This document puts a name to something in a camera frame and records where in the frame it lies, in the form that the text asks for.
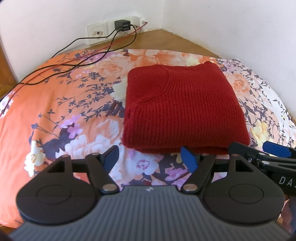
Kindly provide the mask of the red knit cardigan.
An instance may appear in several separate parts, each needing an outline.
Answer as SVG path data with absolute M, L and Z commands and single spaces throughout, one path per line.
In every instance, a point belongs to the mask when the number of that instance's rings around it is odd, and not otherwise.
M 233 142 L 250 143 L 234 90 L 211 62 L 152 65 L 127 76 L 122 142 L 143 153 L 226 154 Z

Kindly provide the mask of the floral bed sheet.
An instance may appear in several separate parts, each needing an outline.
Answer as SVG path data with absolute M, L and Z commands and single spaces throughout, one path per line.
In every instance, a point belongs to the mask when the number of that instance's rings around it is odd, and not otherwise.
M 73 51 L 49 61 L 47 75 L 1 101 L 1 225 L 22 224 L 18 191 L 61 155 L 81 159 L 118 145 L 120 156 L 111 172 L 122 186 L 181 186 L 190 176 L 180 154 L 149 155 L 121 144 L 127 74 L 155 64 L 194 66 L 212 62 L 231 84 L 244 111 L 251 145 L 266 141 L 295 147 L 295 124 L 274 90 L 238 60 L 168 50 L 124 49 L 95 56 L 70 71 L 60 63 L 88 51 Z

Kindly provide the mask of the black power adapter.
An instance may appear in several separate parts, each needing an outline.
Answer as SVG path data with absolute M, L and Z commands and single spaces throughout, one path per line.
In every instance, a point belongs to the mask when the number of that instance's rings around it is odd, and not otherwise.
M 115 20 L 114 21 L 114 29 L 117 32 L 129 31 L 130 27 L 131 27 L 131 23 L 129 20 Z

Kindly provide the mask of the wooden door frame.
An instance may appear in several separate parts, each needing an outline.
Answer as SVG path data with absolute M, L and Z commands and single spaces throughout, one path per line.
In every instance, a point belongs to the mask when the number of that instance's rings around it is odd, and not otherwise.
M 0 46 L 0 81 L 1 81 L 1 99 L 4 98 L 17 84 L 17 80 L 9 66 L 2 46 Z

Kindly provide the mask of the wooden bed frame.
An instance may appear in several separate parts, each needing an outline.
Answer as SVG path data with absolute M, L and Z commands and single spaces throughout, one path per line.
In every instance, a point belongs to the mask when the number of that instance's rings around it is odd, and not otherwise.
M 219 56 L 209 50 L 190 42 L 187 39 L 174 35 L 165 30 L 154 30 L 149 32 L 139 33 L 135 36 L 116 39 L 114 46 L 111 49 L 128 48 L 128 49 L 155 49 L 169 50 L 184 53 L 192 53 L 218 58 Z

